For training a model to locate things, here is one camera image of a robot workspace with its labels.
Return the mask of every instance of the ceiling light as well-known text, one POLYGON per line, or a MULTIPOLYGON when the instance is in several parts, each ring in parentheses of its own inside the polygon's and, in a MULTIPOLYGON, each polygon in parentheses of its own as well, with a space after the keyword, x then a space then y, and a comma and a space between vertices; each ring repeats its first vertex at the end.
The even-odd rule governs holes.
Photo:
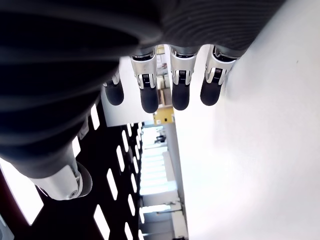
POLYGON ((162 212, 162 211, 167 211, 170 210, 169 205, 161 204, 161 205, 154 205, 154 206, 144 206, 142 208, 142 212, 144 214, 149 214, 149 213, 154 213, 154 212, 162 212))

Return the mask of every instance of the fluorescent light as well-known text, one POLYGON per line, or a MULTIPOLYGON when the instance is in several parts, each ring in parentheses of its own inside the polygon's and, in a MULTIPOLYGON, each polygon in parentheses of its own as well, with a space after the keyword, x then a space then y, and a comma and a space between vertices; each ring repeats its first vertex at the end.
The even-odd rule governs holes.
POLYGON ((127 135, 125 130, 122 131, 122 141, 124 145, 124 150, 127 153, 129 150, 129 146, 128 146, 128 140, 127 140, 127 135))
POLYGON ((108 184, 112 193, 112 197, 114 200, 117 200, 117 196, 118 196, 118 189, 116 186, 116 182, 114 179, 114 176, 112 174, 111 168, 109 168, 107 174, 106 174, 106 178, 108 180, 108 184))
POLYGON ((139 232, 138 232, 138 236, 139 236, 139 240, 145 240, 144 236, 142 235, 142 231, 140 229, 139 229, 139 232))
POLYGON ((140 130, 140 128, 138 128, 137 133, 138 133, 139 141, 141 141, 141 130, 140 130))
POLYGON ((165 171, 161 172, 152 172, 152 173, 143 173, 141 174, 141 181, 147 179, 159 179, 159 178, 166 178, 167 174, 165 171))
POLYGON ((128 124, 126 125, 126 127, 128 128, 129 137, 131 137, 132 131, 131 131, 130 123, 128 123, 128 124))
POLYGON ((161 205, 154 205, 154 206, 144 206, 142 208, 142 212, 144 214, 149 214, 149 213, 154 213, 154 212, 162 212, 162 211, 167 211, 170 210, 169 205, 161 204, 161 205))
POLYGON ((152 167, 159 167, 165 165, 165 161, 163 159, 158 161, 150 161, 150 162, 142 162, 143 168, 152 168, 152 167))
POLYGON ((140 187, 143 188, 143 187, 157 186, 157 185, 165 184, 166 182, 168 182, 166 177, 152 179, 152 180, 149 180, 149 179, 145 180, 144 179, 143 181, 141 181, 140 187))
POLYGON ((134 193, 137 192, 137 184, 136 184, 136 179, 133 173, 131 173, 131 182, 132 182, 132 188, 134 193))
POLYGON ((137 145, 135 145, 134 148, 135 148, 136 159, 140 160, 140 154, 139 154, 139 150, 138 150, 137 145))
POLYGON ((165 166, 155 166, 155 167, 148 167, 148 168, 142 168, 142 173, 154 173, 154 172, 165 172, 166 168, 165 166))
POLYGON ((137 146, 138 146, 138 149, 140 149, 140 141, 139 141, 139 137, 138 137, 138 136, 136 136, 136 137, 135 137, 135 140, 136 140, 136 144, 137 144, 137 146))
POLYGON ((77 136, 72 141, 72 150, 73 150, 74 157, 78 156, 78 154, 81 151, 80 143, 77 136))
POLYGON ((91 118, 92 118, 93 128, 94 130, 97 130, 100 125, 100 122, 99 122, 96 104, 94 104, 91 108, 91 118))
POLYGON ((124 162, 124 157, 122 156, 122 151, 120 146, 116 148, 116 155, 118 156, 120 170, 121 172, 123 172, 125 170, 125 162, 124 162))
POLYGON ((128 240, 133 240, 133 239, 134 239, 134 238, 132 237, 132 233, 131 233, 129 224, 128 224, 127 222, 124 224, 124 232, 125 232, 126 238, 127 238, 128 240))
POLYGON ((44 206, 36 186, 2 158, 0 158, 0 169, 24 218, 31 226, 44 206))
POLYGON ((108 223, 105 219, 105 216, 104 216, 99 204, 95 208, 93 218, 95 220, 96 225, 99 228, 99 231, 100 231, 103 239, 108 240, 109 235, 110 235, 110 228, 108 226, 108 223))
POLYGON ((139 168, 138 168, 137 159, 135 156, 133 157, 133 165, 134 165, 135 173, 137 174, 139 172, 139 168))
POLYGON ((129 203, 129 207, 131 210, 131 214, 132 214, 132 216, 134 216, 136 209, 135 209, 135 204, 134 204, 134 201, 132 200, 131 194, 129 194, 129 196, 128 196, 128 203, 129 203))
POLYGON ((140 207, 140 210, 139 210, 139 214, 140 214, 141 222, 142 222, 142 224, 144 224, 145 223, 145 215, 142 212, 142 208, 141 207, 140 207))

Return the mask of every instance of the white wall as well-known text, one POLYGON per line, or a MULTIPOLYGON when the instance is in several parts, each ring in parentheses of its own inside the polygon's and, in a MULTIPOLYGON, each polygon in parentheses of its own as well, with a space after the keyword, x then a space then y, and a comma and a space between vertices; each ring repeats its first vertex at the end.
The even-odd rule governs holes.
POLYGON ((212 107, 207 49, 175 111, 189 239, 318 240, 320 1, 288 1, 212 107))
POLYGON ((129 57, 120 59, 119 73, 124 92, 123 102, 119 106, 113 106, 109 103, 106 92, 102 91, 101 93, 107 126, 112 127, 144 121, 153 122, 153 115, 146 113, 141 106, 140 89, 129 57))

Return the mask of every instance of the metal joint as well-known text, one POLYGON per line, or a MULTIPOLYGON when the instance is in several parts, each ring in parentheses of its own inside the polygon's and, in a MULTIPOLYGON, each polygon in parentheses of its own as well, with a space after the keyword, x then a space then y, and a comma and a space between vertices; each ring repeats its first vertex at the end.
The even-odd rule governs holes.
POLYGON ((155 88, 157 86, 157 54, 156 49, 145 55, 131 56, 131 64, 134 71, 134 76, 137 79, 140 89, 144 89, 146 86, 145 75, 148 75, 148 86, 155 88))
POLYGON ((214 45, 211 45, 205 63, 204 77, 206 82, 208 84, 212 83, 215 74, 219 73, 219 77, 215 80, 218 81, 219 85, 222 85, 236 60, 237 58, 224 56, 214 45))
POLYGON ((190 84, 192 74, 195 71, 197 54, 198 52, 193 54, 178 53, 170 46, 172 81, 175 85, 179 84, 179 80, 181 78, 180 73, 183 73, 183 77, 185 77, 185 85, 190 84))

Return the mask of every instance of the black fingertip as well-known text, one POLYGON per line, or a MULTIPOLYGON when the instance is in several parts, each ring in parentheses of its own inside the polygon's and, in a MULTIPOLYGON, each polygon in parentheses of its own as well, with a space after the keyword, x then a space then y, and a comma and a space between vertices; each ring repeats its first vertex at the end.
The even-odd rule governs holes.
POLYGON ((122 104, 125 99, 124 89, 122 88, 121 80, 117 85, 110 83, 105 87, 105 94, 109 103, 114 106, 122 104))
POLYGON ((146 113, 153 114, 159 107, 157 87, 140 89, 141 105, 146 113))
POLYGON ((221 91, 221 85, 216 82, 207 83, 206 79, 203 79, 200 99, 204 105, 212 106, 219 100, 221 91))
POLYGON ((177 110, 185 110, 190 100, 190 84, 184 83, 172 84, 172 105, 177 110))

